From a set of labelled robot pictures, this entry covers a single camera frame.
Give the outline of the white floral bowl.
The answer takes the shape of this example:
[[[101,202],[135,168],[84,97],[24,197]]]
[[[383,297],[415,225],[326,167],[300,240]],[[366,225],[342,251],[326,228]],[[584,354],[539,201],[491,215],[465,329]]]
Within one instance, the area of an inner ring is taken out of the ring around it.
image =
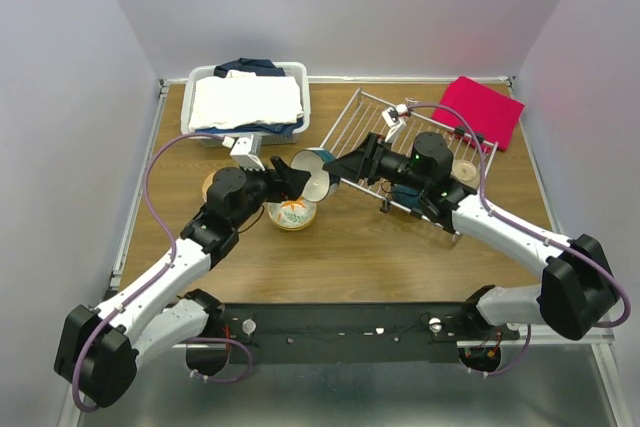
[[[299,225],[312,222],[316,216],[317,207],[314,202],[300,198],[296,201],[267,203],[266,212],[272,222]]]

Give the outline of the teal white bowl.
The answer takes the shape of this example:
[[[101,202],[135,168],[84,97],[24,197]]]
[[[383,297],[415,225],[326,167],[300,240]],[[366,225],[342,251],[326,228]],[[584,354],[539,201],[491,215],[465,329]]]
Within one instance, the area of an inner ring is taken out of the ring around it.
[[[291,167],[310,174],[302,193],[305,200],[319,203],[338,190],[340,178],[324,170],[324,166],[334,160],[330,151],[318,147],[301,150],[293,156]]]

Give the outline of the yellow dotted bowl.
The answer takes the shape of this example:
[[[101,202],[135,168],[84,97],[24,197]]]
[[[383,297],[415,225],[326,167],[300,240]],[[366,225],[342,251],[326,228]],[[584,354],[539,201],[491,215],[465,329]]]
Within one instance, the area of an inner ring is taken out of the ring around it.
[[[276,222],[273,222],[273,224],[277,228],[279,228],[279,229],[281,229],[283,231],[295,232],[295,231],[301,231],[301,230],[303,230],[305,228],[308,228],[312,224],[312,222],[308,222],[308,223],[305,223],[305,224],[299,224],[299,225],[298,224],[296,224],[296,225],[285,225],[285,224],[276,223]]]

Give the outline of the peach speckled bowl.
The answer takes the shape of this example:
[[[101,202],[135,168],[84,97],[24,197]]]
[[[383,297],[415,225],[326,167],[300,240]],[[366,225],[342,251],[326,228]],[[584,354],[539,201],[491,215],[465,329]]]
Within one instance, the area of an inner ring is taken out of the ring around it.
[[[215,172],[215,171],[213,171],[213,172],[209,173],[209,174],[205,177],[205,179],[204,179],[204,181],[203,181],[203,184],[202,184],[202,187],[201,187],[201,192],[202,192],[202,197],[203,197],[203,200],[204,200],[204,201],[206,201],[206,200],[207,200],[207,192],[208,192],[208,189],[209,189],[209,188],[212,186],[212,184],[213,184],[213,179],[214,179],[215,174],[216,174],[216,172]]]

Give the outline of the beige stoneware bowl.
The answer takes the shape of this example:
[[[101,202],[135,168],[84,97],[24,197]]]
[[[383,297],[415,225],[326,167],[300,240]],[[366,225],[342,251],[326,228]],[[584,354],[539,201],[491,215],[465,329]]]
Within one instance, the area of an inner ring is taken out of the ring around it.
[[[472,162],[464,159],[453,161],[452,175],[459,182],[468,185],[476,184],[480,179],[478,168]]]

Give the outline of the blue glazed bowl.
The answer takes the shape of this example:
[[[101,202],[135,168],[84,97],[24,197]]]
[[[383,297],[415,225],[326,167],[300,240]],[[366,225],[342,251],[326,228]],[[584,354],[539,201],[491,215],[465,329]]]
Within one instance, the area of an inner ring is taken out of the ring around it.
[[[394,184],[391,189],[391,197],[394,202],[406,207],[411,212],[422,213],[419,203],[419,192],[406,186]]]

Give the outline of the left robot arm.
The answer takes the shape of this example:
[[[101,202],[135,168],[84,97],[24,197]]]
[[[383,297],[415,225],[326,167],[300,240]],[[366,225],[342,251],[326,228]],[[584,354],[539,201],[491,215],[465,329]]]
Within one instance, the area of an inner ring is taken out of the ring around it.
[[[241,226],[264,204],[299,199],[311,174],[280,157],[271,167],[239,164],[216,172],[206,200],[168,252],[122,292],[66,316],[54,360],[82,412],[113,405],[148,358],[176,343],[214,340],[220,315],[195,300],[171,297],[212,270],[236,246]]]

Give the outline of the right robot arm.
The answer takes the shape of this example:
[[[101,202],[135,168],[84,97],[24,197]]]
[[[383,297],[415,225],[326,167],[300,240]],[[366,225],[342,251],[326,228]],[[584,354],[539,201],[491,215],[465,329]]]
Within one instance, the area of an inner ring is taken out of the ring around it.
[[[453,176],[453,162],[437,133],[417,135],[409,155],[370,133],[323,169],[350,182],[387,180],[413,190],[431,222],[481,240],[539,276],[536,286],[489,285],[468,298],[459,317],[467,336],[480,339],[496,326],[518,323],[547,325],[566,339],[582,339],[621,297],[600,243],[588,235],[570,239],[547,231],[495,206]]]

